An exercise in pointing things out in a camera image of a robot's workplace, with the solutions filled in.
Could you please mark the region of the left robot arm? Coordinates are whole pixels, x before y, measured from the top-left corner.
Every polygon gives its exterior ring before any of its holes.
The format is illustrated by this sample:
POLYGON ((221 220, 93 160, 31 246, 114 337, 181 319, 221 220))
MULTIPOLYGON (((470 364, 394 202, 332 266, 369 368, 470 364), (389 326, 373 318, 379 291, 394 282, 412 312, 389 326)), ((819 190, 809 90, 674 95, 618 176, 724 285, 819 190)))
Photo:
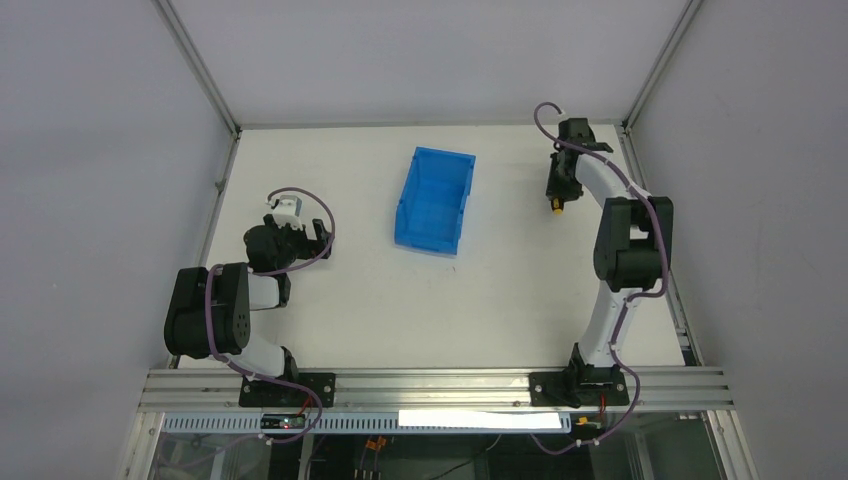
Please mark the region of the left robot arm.
POLYGON ((253 312, 281 309, 291 296, 289 270, 298 260, 330 256, 331 233, 312 221, 311 238, 302 225, 278 222, 270 214, 243 235, 247 260, 181 269, 164 323, 169 353, 211 357, 242 374, 296 383, 293 354, 253 331, 253 312))

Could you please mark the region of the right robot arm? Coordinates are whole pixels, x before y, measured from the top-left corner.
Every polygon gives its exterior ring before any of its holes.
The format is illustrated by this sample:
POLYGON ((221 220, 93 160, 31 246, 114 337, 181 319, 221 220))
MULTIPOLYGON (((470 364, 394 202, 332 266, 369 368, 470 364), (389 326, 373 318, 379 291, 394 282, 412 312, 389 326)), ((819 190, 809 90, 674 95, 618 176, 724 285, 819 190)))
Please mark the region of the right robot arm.
POLYGON ((530 377, 535 403, 580 407, 628 402, 619 350, 639 302, 663 294, 669 273, 674 206, 632 183, 607 159, 585 118, 558 124, 546 186, 553 212, 589 192, 601 207, 593 247, 599 290, 589 324, 559 373, 530 377))

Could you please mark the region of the black yellow screwdriver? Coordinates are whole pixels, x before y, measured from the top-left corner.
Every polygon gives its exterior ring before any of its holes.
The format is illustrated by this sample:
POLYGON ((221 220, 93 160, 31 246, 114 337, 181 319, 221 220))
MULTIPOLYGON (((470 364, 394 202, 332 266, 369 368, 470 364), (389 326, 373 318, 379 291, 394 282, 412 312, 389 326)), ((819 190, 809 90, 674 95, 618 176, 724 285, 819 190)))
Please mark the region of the black yellow screwdriver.
POLYGON ((556 215, 560 215, 563 212, 563 205, 564 202, 561 198, 552 198, 550 200, 551 211, 556 215))

